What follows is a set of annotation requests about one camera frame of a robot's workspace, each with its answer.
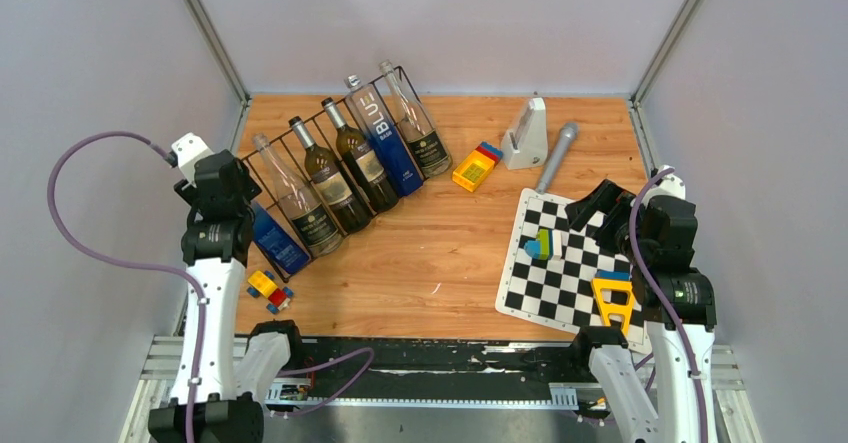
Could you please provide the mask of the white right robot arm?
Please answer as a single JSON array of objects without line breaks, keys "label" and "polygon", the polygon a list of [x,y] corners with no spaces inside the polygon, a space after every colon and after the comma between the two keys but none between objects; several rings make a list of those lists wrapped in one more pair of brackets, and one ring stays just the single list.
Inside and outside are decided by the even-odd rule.
[{"label": "white right robot arm", "polygon": [[596,380],[625,442],[714,442],[711,364],[717,325],[712,283],[692,264],[698,230],[684,182],[666,167],[633,194],[610,180],[565,208],[572,230],[596,214],[588,233],[602,250],[625,257],[651,345],[656,396],[651,398],[615,327],[579,330],[571,366]]}]

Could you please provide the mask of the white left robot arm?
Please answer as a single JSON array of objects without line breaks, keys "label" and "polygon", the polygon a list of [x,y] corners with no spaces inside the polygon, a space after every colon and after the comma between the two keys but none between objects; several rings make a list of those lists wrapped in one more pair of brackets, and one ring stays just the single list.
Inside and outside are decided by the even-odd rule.
[{"label": "white left robot arm", "polygon": [[156,442],[260,442],[264,400],[276,374],[306,363],[291,321],[266,322],[233,360],[235,316],[253,240],[259,194],[245,164],[227,150],[179,163],[192,175],[175,190],[189,204],[181,238],[189,284],[183,351],[168,403],[149,413]]}]

